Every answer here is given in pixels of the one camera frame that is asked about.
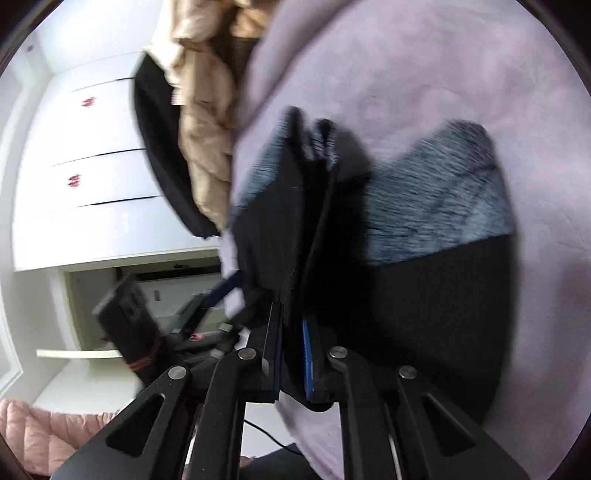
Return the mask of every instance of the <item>beige puffer jacket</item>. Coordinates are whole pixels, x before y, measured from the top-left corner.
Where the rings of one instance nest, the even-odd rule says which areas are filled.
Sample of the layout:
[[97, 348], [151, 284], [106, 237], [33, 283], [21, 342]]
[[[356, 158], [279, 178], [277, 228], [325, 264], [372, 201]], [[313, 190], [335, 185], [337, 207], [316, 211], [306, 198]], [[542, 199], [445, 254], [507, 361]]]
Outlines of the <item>beige puffer jacket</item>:
[[[262, 35], [278, 0], [241, 10], [235, 37]], [[236, 0], [251, 6], [251, 0]], [[234, 0], [164, 0], [156, 31], [145, 50], [174, 88], [171, 103], [181, 106], [178, 146], [189, 167], [193, 200], [217, 227], [225, 227], [229, 206], [232, 141], [230, 107], [235, 88], [228, 66], [208, 45]]]

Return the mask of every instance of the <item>bolt head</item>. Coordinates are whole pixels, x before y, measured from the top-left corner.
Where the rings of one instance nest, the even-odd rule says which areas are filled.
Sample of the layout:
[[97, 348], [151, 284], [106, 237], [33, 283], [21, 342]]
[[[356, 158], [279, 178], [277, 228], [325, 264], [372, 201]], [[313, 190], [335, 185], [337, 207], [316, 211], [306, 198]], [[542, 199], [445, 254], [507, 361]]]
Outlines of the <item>bolt head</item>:
[[187, 369], [179, 365], [168, 370], [168, 377], [170, 380], [180, 380], [181, 378], [184, 378], [185, 375], [187, 375]]
[[410, 365], [404, 365], [398, 369], [398, 375], [405, 380], [414, 380], [417, 377], [417, 369]]
[[242, 360], [252, 360], [256, 358], [256, 350], [250, 347], [243, 348], [238, 352], [238, 357]]
[[348, 354], [349, 352], [344, 346], [334, 346], [329, 350], [329, 355], [337, 360], [345, 358]]

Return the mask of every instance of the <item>white wall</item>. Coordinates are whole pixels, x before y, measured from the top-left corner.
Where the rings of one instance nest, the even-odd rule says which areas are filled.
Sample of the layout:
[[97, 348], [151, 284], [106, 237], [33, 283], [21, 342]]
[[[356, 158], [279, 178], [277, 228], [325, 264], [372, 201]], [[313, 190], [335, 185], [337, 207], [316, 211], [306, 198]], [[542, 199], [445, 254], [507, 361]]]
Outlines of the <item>white wall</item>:
[[[34, 49], [27, 52], [27, 47]], [[44, 271], [14, 273], [11, 224], [18, 167], [29, 126], [51, 73], [35, 35], [19, 49], [0, 82], [0, 103], [12, 102], [0, 138], [0, 336], [11, 375], [0, 395], [34, 400], [63, 367], [63, 361], [38, 359], [37, 348], [63, 348], [63, 340]], [[9, 85], [16, 79], [19, 88]], [[43, 232], [39, 232], [42, 241]]]
[[64, 0], [36, 33], [53, 73], [141, 51], [150, 41], [162, 0]]

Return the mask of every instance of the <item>black metal bracket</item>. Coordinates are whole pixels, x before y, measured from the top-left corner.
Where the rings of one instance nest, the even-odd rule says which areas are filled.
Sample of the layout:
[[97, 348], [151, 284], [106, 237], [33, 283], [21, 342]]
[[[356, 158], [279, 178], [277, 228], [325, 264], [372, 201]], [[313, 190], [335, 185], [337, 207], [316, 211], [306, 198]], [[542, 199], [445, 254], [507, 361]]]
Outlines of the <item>black metal bracket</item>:
[[527, 480], [529, 476], [485, 431], [425, 376], [398, 371], [397, 419], [410, 479]]
[[147, 387], [53, 475], [54, 480], [180, 478], [199, 399], [176, 366]]
[[[108, 295], [99, 319], [117, 346], [130, 343], [120, 348], [128, 362], [146, 355], [155, 344], [154, 332], [162, 341], [154, 352], [155, 364], [138, 372], [147, 381], [146, 390], [64, 464], [57, 480], [176, 480], [198, 417], [188, 479], [237, 478], [245, 403], [271, 403], [279, 390], [290, 387], [289, 378], [281, 375], [282, 305], [271, 302], [266, 292], [251, 292], [245, 310], [224, 332], [187, 342], [207, 309], [239, 279], [235, 275], [211, 297], [194, 298], [164, 336], [133, 279]], [[247, 348], [235, 351], [242, 322], [254, 328]], [[335, 346], [335, 333], [315, 318], [304, 323], [307, 400], [313, 407], [339, 402], [345, 480], [528, 479], [414, 368], [369, 365], [356, 352]], [[172, 367], [178, 359], [180, 364]], [[151, 383], [156, 372], [163, 373]]]

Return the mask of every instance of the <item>white wardrobe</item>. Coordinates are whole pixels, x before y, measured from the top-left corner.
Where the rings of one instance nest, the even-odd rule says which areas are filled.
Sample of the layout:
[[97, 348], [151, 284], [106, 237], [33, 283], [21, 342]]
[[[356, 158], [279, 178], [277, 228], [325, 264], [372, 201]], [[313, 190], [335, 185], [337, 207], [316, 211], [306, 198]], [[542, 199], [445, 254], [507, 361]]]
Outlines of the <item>white wardrobe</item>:
[[163, 196], [133, 109], [138, 53], [55, 76], [37, 109], [18, 176], [17, 271], [216, 249]]

